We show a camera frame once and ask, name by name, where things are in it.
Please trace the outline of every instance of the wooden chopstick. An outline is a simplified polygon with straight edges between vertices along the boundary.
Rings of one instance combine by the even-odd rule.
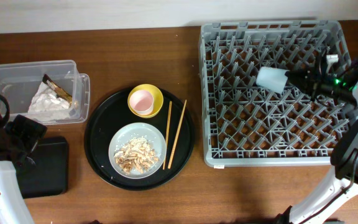
[[[172,101],[169,101],[169,109],[168,109],[168,121],[167,121],[167,133],[165,134],[165,144],[168,148],[168,137],[169,137],[169,124],[171,123],[171,110],[172,110]],[[162,169],[165,170],[165,160],[167,156],[164,158],[164,163],[162,164]]]
[[[187,100],[185,100],[185,104],[183,105],[183,110],[181,111],[180,120],[179,120],[179,125],[178,125],[178,130],[177,130],[177,135],[175,136],[175,141],[173,142],[173,147],[172,147],[172,152],[171,152],[171,158],[169,159],[168,169],[171,169],[172,160],[173,160],[173,155],[175,154],[175,149],[177,148],[177,142],[178,142],[178,138],[179,138],[179,132],[180,132],[180,127],[181,127],[181,122],[183,121],[183,115],[185,114],[186,103],[187,103]]]

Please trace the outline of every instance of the pink cup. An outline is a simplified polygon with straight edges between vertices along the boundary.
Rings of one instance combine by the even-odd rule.
[[[139,115],[149,115],[153,112],[153,95],[147,90],[137,90],[129,98],[129,106]]]

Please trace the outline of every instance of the brown table surface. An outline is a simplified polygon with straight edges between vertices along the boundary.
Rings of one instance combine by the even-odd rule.
[[[358,57],[358,21],[343,21],[347,47]],[[200,27],[0,34],[0,64],[72,59],[91,79],[92,112],[110,94],[151,83],[188,100],[196,144],[185,168],[156,189],[131,192],[97,176],[84,153],[86,123],[49,126],[47,136],[70,144],[69,189],[25,200],[36,223],[218,223],[273,218],[304,199],[329,166],[234,167],[203,160]],[[333,216],[358,223],[358,196]]]

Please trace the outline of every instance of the yellow plate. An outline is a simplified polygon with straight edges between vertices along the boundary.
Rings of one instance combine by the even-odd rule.
[[[137,114],[129,105],[129,98],[132,96],[132,94],[134,92],[136,92],[137,90],[147,90],[149,91],[154,99],[154,108],[152,113],[150,113],[149,115],[139,115]],[[162,92],[160,91],[160,89],[158,89],[156,86],[150,85],[150,84],[142,84],[142,85],[138,85],[137,87],[135,87],[128,96],[128,107],[129,109],[132,111],[132,113],[134,113],[136,116],[140,116],[141,118],[152,118],[155,115],[158,114],[158,112],[160,112],[160,109],[162,108],[162,105],[164,103],[164,97],[162,96]]]

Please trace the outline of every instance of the gray plastic dish rack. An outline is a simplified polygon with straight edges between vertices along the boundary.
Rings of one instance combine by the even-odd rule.
[[[343,105],[323,96],[319,103],[311,102],[291,85],[277,94],[255,84],[261,66],[313,66],[324,50],[339,57],[331,75],[350,65],[337,21],[203,25],[199,60],[205,163],[215,168],[329,164],[349,128]]]

